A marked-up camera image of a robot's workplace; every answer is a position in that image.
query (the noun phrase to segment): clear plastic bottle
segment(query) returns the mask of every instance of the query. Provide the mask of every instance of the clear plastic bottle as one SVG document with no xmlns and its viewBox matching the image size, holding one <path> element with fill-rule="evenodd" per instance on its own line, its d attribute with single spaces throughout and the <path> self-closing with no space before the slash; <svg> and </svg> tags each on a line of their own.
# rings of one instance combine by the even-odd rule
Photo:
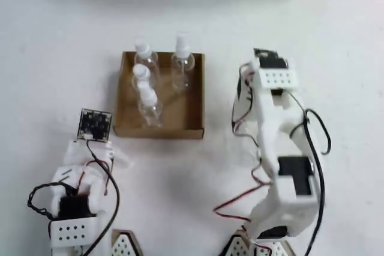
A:
<svg viewBox="0 0 384 256">
<path fill-rule="evenodd" d="M 176 52 L 172 55 L 172 84 L 176 91 L 191 88 L 194 57 L 187 43 L 187 35 L 180 33 L 176 40 Z"/>
<path fill-rule="evenodd" d="M 140 100 L 138 103 L 139 112 L 146 121 L 146 126 L 162 127 L 163 126 L 163 105 L 158 100 L 156 92 L 153 88 L 144 83 L 140 83 Z"/>
<path fill-rule="evenodd" d="M 142 81 L 148 82 L 150 87 L 152 87 L 153 79 L 151 77 L 151 71 L 147 66 L 144 66 L 142 64 L 135 64 L 133 67 L 132 77 L 132 86 L 134 90 L 139 92 L 138 83 Z"/>
<path fill-rule="evenodd" d="M 141 38 L 136 38 L 134 42 L 136 48 L 136 55 L 134 57 L 135 64 L 142 64 L 149 68 L 151 72 L 151 85 L 156 87 L 160 82 L 160 70 L 158 67 L 158 55 L 156 52 L 153 52 L 146 43 Z"/>
</svg>

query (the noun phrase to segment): cardboard box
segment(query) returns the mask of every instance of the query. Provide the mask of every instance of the cardboard box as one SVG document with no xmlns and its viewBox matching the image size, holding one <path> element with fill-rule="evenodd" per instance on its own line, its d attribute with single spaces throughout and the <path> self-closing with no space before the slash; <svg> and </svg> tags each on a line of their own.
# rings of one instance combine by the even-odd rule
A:
<svg viewBox="0 0 384 256">
<path fill-rule="evenodd" d="M 137 93 L 131 79 L 135 52 L 122 54 L 113 129 L 117 136 L 133 138 L 201 139 L 204 136 L 204 60 L 194 53 L 195 67 L 192 87 L 177 93 L 172 86 L 170 58 L 172 53 L 160 52 L 160 82 L 157 95 L 163 103 L 163 126 L 145 127 L 137 108 Z"/>
</svg>

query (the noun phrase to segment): bottle cap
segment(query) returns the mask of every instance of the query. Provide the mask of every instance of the bottle cap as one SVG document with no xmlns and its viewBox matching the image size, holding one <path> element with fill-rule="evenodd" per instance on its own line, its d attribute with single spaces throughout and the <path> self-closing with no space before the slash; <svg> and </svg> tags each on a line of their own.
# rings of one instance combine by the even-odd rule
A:
<svg viewBox="0 0 384 256">
<path fill-rule="evenodd" d="M 148 80 L 139 80 L 137 82 L 137 89 L 140 91 L 141 89 L 150 88 L 151 85 L 149 84 Z"/>
<path fill-rule="evenodd" d="M 176 38 L 176 56 L 178 58 L 188 58 L 191 54 L 191 47 L 187 43 L 187 35 L 179 33 Z"/>
<path fill-rule="evenodd" d="M 136 48 L 137 54 L 141 58 L 149 58 L 152 55 L 152 50 L 149 48 L 149 44 L 145 42 L 143 38 L 137 37 L 134 40 L 134 46 Z"/>
<path fill-rule="evenodd" d="M 155 106 L 157 103 L 157 95 L 156 92 L 148 87 L 140 88 L 140 99 L 145 106 Z"/>
<path fill-rule="evenodd" d="M 133 67 L 133 75 L 139 80 L 149 79 L 151 71 L 143 64 L 135 64 Z"/>
</svg>

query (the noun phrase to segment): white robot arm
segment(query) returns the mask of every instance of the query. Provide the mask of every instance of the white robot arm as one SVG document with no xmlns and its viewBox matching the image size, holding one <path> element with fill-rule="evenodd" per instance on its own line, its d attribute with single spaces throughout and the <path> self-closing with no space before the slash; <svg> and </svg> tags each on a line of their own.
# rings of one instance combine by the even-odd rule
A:
<svg viewBox="0 0 384 256">
<path fill-rule="evenodd" d="M 109 228 L 119 207 L 119 192 L 111 175 L 114 152 L 107 141 L 111 117 L 110 113 L 83 109 L 77 140 L 69 142 L 63 166 L 50 183 L 36 187 L 29 196 L 28 207 L 51 220 L 53 256 L 111 255 Z M 109 180 L 117 193 L 112 217 L 101 205 Z M 53 194 L 49 212 L 32 204 L 34 194 L 44 187 L 50 187 Z"/>
<path fill-rule="evenodd" d="M 247 119 L 256 120 L 261 165 L 273 183 L 245 225 L 249 238 L 256 243 L 297 236 L 314 221 L 319 207 L 316 233 L 321 223 L 325 198 L 322 160 L 308 112 L 315 114 L 325 130 L 327 153 L 331 143 L 318 115 L 302 108 L 296 88 L 295 71 L 277 53 L 267 50 L 255 50 L 255 59 L 239 79 L 234 110 L 248 110 Z M 299 155 L 277 154 L 281 133 L 289 135 L 301 151 Z"/>
</svg>

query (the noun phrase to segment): white table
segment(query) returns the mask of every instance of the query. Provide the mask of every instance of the white table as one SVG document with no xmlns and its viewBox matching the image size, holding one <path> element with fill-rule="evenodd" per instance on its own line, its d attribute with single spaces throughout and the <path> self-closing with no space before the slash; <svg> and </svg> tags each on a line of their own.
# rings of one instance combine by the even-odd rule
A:
<svg viewBox="0 0 384 256">
<path fill-rule="evenodd" d="M 212 208 L 254 185 L 252 147 L 231 134 L 230 111 L 238 67 L 260 47 L 295 64 L 303 99 L 333 139 L 312 255 L 382 254 L 384 0 L 0 0 L 0 7 L 1 255 L 48 255 L 48 221 L 26 207 L 29 192 L 61 165 L 82 107 L 112 111 L 121 52 L 133 50 L 134 37 L 172 51 L 179 30 L 206 54 L 205 138 L 112 135 L 129 163 L 116 165 L 115 227 L 133 230 L 145 255 L 218 254 L 241 223 Z M 262 197 L 228 211 L 246 215 Z M 36 201 L 49 199 L 45 191 Z M 298 255 L 312 230 L 290 241 Z"/>
</svg>

